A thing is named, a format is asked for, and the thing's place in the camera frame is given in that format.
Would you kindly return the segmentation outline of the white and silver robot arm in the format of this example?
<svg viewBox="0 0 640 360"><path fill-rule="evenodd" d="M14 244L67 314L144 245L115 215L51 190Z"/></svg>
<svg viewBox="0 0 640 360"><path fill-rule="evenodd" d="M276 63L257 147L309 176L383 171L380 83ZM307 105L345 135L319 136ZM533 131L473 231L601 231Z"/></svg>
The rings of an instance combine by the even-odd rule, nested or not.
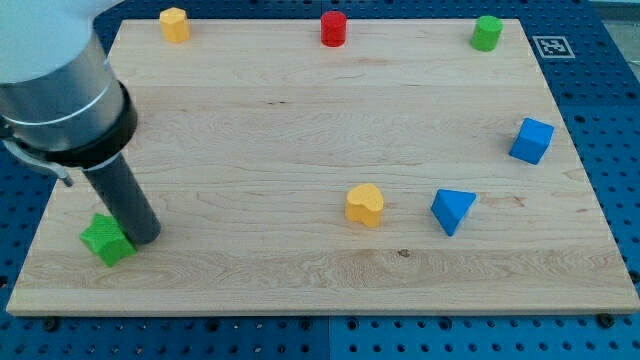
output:
<svg viewBox="0 0 640 360"><path fill-rule="evenodd" d="M66 186L78 168L135 244L161 225L121 151L137 113L94 28L117 0L1 4L1 141Z"/></svg>

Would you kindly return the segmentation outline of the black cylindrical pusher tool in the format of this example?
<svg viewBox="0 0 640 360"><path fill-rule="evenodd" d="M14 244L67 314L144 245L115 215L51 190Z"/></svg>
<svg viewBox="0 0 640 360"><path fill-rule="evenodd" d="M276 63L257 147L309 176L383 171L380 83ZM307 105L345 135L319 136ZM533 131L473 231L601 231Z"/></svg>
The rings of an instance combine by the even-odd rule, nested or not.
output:
<svg viewBox="0 0 640 360"><path fill-rule="evenodd" d="M161 224L121 153L82 172L130 242L144 245L159 236Z"/></svg>

